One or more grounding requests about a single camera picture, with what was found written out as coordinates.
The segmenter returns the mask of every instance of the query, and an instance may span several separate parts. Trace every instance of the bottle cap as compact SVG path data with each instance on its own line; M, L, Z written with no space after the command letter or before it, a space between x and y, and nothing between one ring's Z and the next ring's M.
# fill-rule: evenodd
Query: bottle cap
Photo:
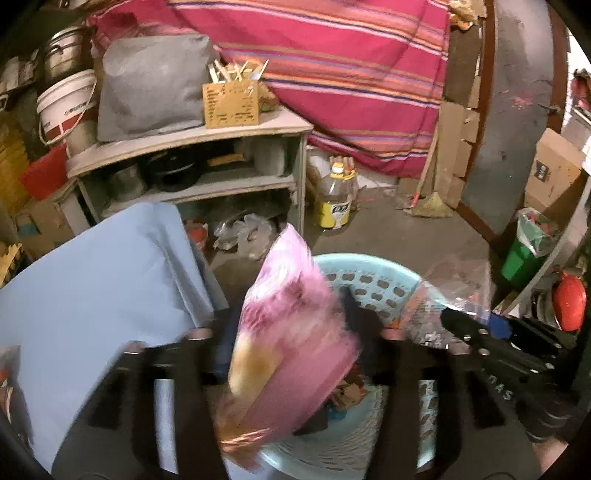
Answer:
M333 166L331 167L330 171L332 173L343 173L344 169L345 169L345 167L343 166L343 164L341 162L335 162L335 163L333 163Z

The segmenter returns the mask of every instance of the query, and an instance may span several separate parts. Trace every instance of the plastic bottle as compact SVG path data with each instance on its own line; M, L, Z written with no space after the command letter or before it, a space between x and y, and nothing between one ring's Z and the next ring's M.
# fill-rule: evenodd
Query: plastic bottle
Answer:
M355 162L353 157L345 157L345 180L349 182L349 195L351 201L351 211L355 212L358 209L359 183L357 182L357 175L355 174Z
M350 192L350 179L345 179L345 166L337 161L320 183L318 222L322 228L337 230L349 221Z

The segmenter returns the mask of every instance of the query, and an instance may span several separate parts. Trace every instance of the plastic bag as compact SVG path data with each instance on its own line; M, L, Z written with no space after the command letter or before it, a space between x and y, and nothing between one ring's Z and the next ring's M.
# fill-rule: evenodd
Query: plastic bag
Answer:
M218 237L214 248L230 250L238 245L238 255L257 260L269 248L275 228L264 217L251 213L245 215L244 220L234 222L231 227L227 224L220 226L216 233Z
M240 223L244 227L238 230L238 255L251 260L261 258L271 244L275 228L271 222L254 213L245 215L244 222Z
M517 240L536 257L545 257L554 248L558 226L534 208L517 212Z
M300 428L350 371L358 342L304 240L287 225L248 290L214 415L220 447L250 468Z
M207 213L209 224L213 226L213 234L216 237L227 236L234 222L249 213L256 213L266 220L281 214L284 208L268 193L245 193L223 200L215 199Z
M419 282L402 310L400 328L420 345L467 352L467 344L441 325L441 312L449 307L486 325L491 295L488 258L451 255L436 263Z

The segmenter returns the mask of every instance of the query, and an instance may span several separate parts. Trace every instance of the yellow label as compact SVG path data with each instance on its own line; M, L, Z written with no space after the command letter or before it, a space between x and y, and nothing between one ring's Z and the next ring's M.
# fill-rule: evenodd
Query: yellow label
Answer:
M322 228L341 228L349 221L351 202L323 202L319 208L319 225Z

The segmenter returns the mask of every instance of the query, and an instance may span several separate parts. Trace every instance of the broom handle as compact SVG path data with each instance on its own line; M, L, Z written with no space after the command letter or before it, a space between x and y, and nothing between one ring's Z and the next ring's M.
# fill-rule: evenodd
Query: broom handle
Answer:
M433 159L433 155L435 154L435 147L437 146L437 140L439 138L439 120L435 124L435 131L433 132L433 140L431 140L431 146L429 147L429 152L427 153L427 159L425 161L425 166L423 167L423 171L421 172L421 179L418 181L417 189L414 191L413 201L410 204L409 208L415 208L418 202L418 198L421 196L421 190L423 189L423 185L425 184L425 179L427 178L427 172L429 167L431 166L431 160Z

